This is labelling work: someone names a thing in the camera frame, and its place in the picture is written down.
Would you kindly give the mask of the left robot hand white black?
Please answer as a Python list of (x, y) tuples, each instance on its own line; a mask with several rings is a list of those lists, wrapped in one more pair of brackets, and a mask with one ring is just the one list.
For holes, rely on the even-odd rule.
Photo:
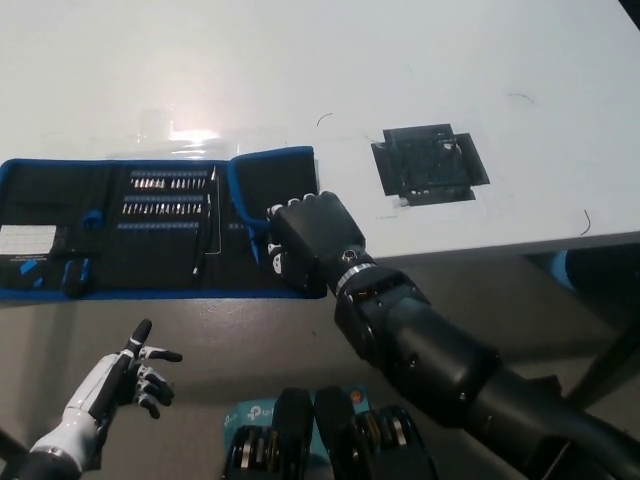
[(104, 356), (94, 366), (67, 406), (87, 413), (100, 427), (112, 420), (119, 407), (129, 404), (159, 418), (159, 407), (171, 405), (175, 394), (169, 382), (145, 362), (179, 363), (183, 356), (147, 345), (151, 328), (149, 319), (142, 320), (120, 351)]

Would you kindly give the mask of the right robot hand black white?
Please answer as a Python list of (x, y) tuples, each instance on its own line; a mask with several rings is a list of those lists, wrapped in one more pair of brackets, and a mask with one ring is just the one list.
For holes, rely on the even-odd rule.
[(366, 240), (339, 197), (329, 191), (268, 209), (270, 265), (289, 287), (309, 296), (341, 291), (344, 276), (371, 264)]

